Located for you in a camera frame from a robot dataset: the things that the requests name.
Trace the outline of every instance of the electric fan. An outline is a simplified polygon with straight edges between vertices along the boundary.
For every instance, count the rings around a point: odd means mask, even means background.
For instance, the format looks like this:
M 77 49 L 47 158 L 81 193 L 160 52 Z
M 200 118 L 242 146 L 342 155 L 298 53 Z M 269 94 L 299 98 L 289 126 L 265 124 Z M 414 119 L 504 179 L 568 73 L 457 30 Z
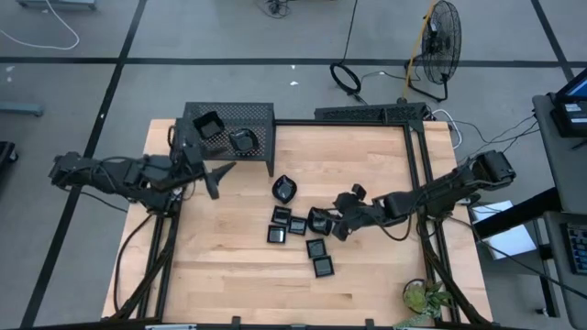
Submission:
M 460 57 L 460 19 L 457 8 L 447 1 L 440 0 L 432 9 L 422 35 L 422 53 L 413 58 L 414 63 L 421 64 L 429 81 L 444 85 L 444 97 L 415 88 L 408 80 L 411 89 L 441 102 L 449 98 L 447 82 L 457 70 Z

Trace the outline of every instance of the white cable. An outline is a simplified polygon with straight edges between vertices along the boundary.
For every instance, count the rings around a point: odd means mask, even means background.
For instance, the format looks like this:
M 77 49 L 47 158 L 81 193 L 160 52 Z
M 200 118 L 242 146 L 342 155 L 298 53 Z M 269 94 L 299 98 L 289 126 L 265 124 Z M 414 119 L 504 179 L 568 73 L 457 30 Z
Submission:
M 455 127 L 455 130 L 457 131 L 457 134 L 459 135 L 459 143 L 457 143 L 457 145 L 456 146 L 453 146 L 452 148 L 453 149 L 456 149 L 456 148 L 460 147 L 460 144 L 462 143 L 462 134 L 460 133 L 460 130 L 457 127 L 457 123 L 455 123 L 455 121 L 452 119 L 452 116 L 446 110 L 444 110 L 444 109 L 434 110 L 432 112 L 432 115 L 435 114 L 435 113 L 437 113 L 437 112 L 441 112 L 441 113 L 447 115 L 447 117 L 450 120 L 450 123 L 452 124 L 453 127 Z
M 29 47 L 33 47 L 33 48 L 39 48 L 39 49 L 50 49 L 50 50 L 72 50 L 75 47 L 77 47 L 77 45 L 80 43 L 80 36 L 77 35 L 77 33 L 75 33 L 75 31 L 73 31 L 73 29 L 67 25 L 67 23 L 65 23 L 65 21 L 63 19 L 61 19 L 61 17 L 59 17 L 59 15 L 57 15 L 57 13 L 55 12 L 55 10 L 53 9 L 53 6 L 51 5 L 51 3 L 49 2 L 49 0 L 45 0 L 45 2 L 47 3 L 47 6 L 49 6 L 49 9 L 51 10 L 51 12 L 53 13 L 53 15 L 55 15 L 55 17 L 57 17 L 57 19 L 60 20 L 60 22 L 67 28 L 69 29 L 73 35 L 75 36 L 75 43 L 70 46 L 70 47 L 57 47 L 57 46 L 43 46 L 43 45 L 35 45 L 35 44 L 29 44 L 27 42 L 24 41 L 20 41 L 16 38 L 13 38 L 12 36 L 10 36 L 9 34 L 7 34 L 6 32 L 4 32 L 3 29 L 0 28 L 0 32 L 2 32 L 3 35 L 5 35 L 7 38 L 11 39 L 12 41 L 14 41 L 15 43 L 19 43 L 21 45 L 24 46 L 29 46 Z

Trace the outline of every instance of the white paper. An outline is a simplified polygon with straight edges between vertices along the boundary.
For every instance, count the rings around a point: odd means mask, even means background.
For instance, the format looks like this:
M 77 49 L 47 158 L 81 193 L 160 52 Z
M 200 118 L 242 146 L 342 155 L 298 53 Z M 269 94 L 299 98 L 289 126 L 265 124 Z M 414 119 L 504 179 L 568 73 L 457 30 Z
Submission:
M 477 206 L 473 207 L 472 211 L 475 215 L 474 224 L 487 219 L 488 217 L 497 214 L 499 212 L 495 210 L 507 210 L 508 208 L 512 207 L 512 202 L 505 201 L 500 203 L 493 203 L 488 204 L 485 206 Z M 504 231 L 501 234 L 497 234 L 488 238 L 485 238 L 483 242 L 489 244 L 490 246 L 497 248 L 504 253 L 507 253 L 510 256 L 514 256 L 520 253 L 532 251 L 536 249 L 536 245 L 526 227 L 524 225 L 519 225 L 510 230 Z M 492 249 L 489 249 L 494 259 L 502 259 L 505 256 L 499 252 L 496 252 Z

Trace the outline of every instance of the black bracket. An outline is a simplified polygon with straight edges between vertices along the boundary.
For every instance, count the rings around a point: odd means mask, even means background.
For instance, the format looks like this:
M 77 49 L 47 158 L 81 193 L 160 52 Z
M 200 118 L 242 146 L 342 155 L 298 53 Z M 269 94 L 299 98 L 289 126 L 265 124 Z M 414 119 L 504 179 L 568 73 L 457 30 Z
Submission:
M 230 330 L 240 330 L 240 316 L 232 316 Z
M 418 133 L 424 133 L 424 122 L 422 120 L 408 120 L 407 125 Z
M 365 330 L 375 330 L 375 321 L 373 319 L 365 319 Z

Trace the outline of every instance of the gray concrete floor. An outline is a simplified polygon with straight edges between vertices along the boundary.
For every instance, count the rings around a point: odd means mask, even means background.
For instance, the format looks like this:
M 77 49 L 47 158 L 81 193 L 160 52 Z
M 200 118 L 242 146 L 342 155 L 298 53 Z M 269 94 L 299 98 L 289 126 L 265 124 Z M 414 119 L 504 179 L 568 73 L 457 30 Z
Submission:
M 77 49 L 29 49 L 0 36 L 0 57 L 117 57 L 137 3 L 100 0 L 97 12 L 60 11 L 82 38 Z M 462 21 L 464 60 L 556 60 L 529 0 L 453 3 Z M 540 3 L 567 59 L 584 61 L 587 36 L 581 13 L 587 3 Z M 339 58 L 352 5 L 351 0 L 300 0 L 291 3 L 290 16 L 274 20 L 263 16 L 252 0 L 149 0 L 129 56 Z M 349 58 L 409 57 L 426 6 L 425 0 L 360 1 Z M 13 1 L 0 3 L 0 28 L 30 42 L 67 45 L 72 40 L 50 14 L 23 9 Z M 67 198 L 50 186 L 52 158 L 83 151 L 113 69 L 95 64 L 0 64 L 0 100 L 46 108 L 40 118 L 0 114 L 0 140 L 16 142 L 21 155 L 0 191 L 0 328 L 20 325 Z M 401 67 L 352 69 L 359 75 L 378 70 L 403 74 Z M 565 83 L 561 69 L 459 68 L 446 102 L 434 104 L 415 93 L 409 99 L 443 108 L 491 138 L 530 116 L 533 95 L 556 91 Z M 394 103 L 402 88 L 402 81 L 376 76 L 365 80 L 361 95 L 370 104 Z M 127 65 L 95 156 L 139 156 L 150 120 L 180 116 L 189 101 L 273 102 L 279 118 L 311 118 L 317 107 L 356 105 L 337 88 L 327 66 Z M 455 152 L 457 159 L 482 144 L 471 127 L 460 129 L 465 139 Z M 538 134 L 519 139 L 507 156 L 518 178 L 507 189 L 486 193 L 486 201 L 519 203 L 552 186 Z M 126 207 L 119 198 L 106 198 Z M 123 214 L 81 197 L 36 325 L 99 319 L 123 221 Z M 564 317 L 543 324 L 543 317 L 533 314 L 543 304 L 537 277 L 493 270 L 484 276 L 497 322 L 569 328 Z

